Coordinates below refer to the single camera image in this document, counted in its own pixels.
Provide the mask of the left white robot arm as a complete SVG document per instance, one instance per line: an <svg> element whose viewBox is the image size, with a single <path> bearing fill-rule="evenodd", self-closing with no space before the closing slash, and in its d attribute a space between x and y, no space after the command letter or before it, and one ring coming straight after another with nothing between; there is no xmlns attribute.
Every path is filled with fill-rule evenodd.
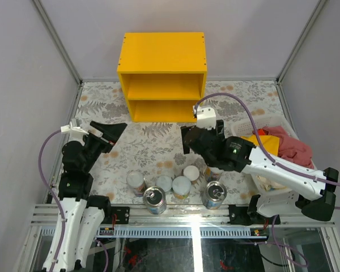
<svg viewBox="0 0 340 272"><path fill-rule="evenodd" d="M87 256L100 225L128 224L129 207L112 207L109 197L90 193L94 178L90 171L101 154L109 153L127 124L90 125L101 132L97 136L70 121L57 133L68 134L73 141L62 148L63 173L53 199L58 207L55 233L42 271L75 271L86 267Z"/></svg>

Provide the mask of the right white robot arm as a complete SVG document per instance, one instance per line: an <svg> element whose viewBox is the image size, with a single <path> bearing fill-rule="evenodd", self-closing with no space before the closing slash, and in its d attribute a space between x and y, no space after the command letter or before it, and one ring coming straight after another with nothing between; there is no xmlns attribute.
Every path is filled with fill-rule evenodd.
<svg viewBox="0 0 340 272"><path fill-rule="evenodd" d="M240 137L225 137L221 120L214 129L181 127L184 153L201 155L209 167L226 172L261 176L284 187L286 191L259 194L252 198L247 217L252 223L296 210L314 220L331 220L336 202L335 189L339 172L301 167L264 153L260 146Z"/></svg>

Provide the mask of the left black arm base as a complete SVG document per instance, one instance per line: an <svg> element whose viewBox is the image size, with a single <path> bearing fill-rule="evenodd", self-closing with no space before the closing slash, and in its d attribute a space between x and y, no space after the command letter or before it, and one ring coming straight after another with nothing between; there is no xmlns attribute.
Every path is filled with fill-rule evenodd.
<svg viewBox="0 0 340 272"><path fill-rule="evenodd" d="M87 207L96 207L104 212L102 224L128 224L130 207L112 206L109 197L104 195L91 195L87 200Z"/></svg>

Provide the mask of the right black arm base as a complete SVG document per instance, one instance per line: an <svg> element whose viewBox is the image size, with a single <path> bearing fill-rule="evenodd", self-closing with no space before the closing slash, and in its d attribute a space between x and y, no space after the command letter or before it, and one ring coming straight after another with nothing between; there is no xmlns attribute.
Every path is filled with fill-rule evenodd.
<svg viewBox="0 0 340 272"><path fill-rule="evenodd" d="M271 221L272 217L266 217L257 212L257 204L261 195L256 194L251 197L248 206L229 205L229 224L251 226L253 224L264 224Z"/></svg>

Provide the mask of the tall can with plastic lid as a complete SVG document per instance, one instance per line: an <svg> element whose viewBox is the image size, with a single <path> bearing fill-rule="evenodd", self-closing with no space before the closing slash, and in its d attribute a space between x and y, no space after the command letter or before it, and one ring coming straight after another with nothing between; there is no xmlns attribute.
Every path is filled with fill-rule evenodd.
<svg viewBox="0 0 340 272"><path fill-rule="evenodd" d="M209 167L207 166L204 171L204 177L207 183L210 183L212 181L219 181L220 177L224 170L221 170L217 167Z"/></svg>

